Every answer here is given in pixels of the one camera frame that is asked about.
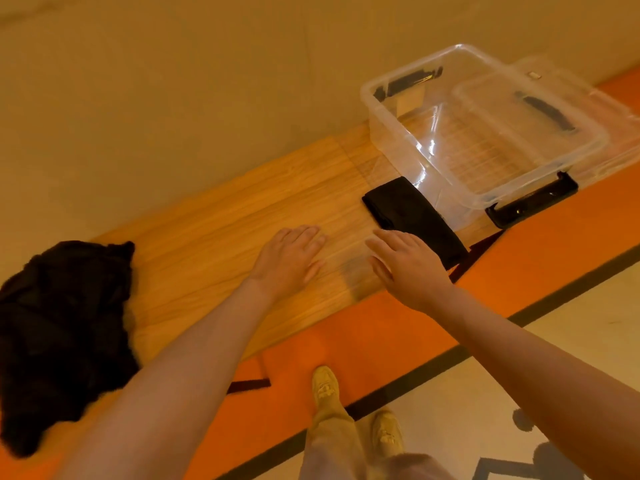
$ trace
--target person's right arm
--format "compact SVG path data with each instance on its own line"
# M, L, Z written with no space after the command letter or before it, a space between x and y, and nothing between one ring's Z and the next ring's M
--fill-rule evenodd
M537 427L593 480L640 478L640 392L505 320L454 286L418 237L375 230L374 272L468 348Z

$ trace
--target forearm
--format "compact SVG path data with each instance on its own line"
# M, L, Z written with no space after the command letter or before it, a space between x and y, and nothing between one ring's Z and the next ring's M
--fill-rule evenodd
M271 306L245 281L134 377L58 478L182 478Z
M435 319L590 478L640 472L640 393L492 313L466 291Z

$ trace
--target hand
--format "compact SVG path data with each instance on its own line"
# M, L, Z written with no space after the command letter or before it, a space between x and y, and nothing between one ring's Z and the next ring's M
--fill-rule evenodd
M371 256L369 262L389 293L433 318L450 307L457 288L436 253L413 234L382 229L373 234L365 243L382 261Z
M313 258L326 242L326 236L314 237L318 226L281 229L264 245L249 274L274 301L302 290L324 264Z

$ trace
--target person's left arm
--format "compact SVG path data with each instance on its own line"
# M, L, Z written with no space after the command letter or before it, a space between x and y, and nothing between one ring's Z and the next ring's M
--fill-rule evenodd
M279 231L249 277L124 387L56 478L181 479L262 318L320 270L318 231Z

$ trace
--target black floor stripe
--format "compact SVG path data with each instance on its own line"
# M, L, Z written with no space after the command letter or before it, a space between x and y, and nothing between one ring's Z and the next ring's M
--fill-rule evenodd
M519 326L528 325L624 271L629 266L633 266L638 261L640 261L640 245L629 249L627 252L620 254L620 256L581 276L576 281L560 288L560 290L513 314L509 317L509 320ZM361 419L469 357L470 355L464 347L455 346L386 386L348 405L346 407L347 412L355 420ZM273 448L269 448L264 453L218 477L218 480L252 480L256 478L258 475L303 452L306 434L307 430L300 431L297 435L277 444Z

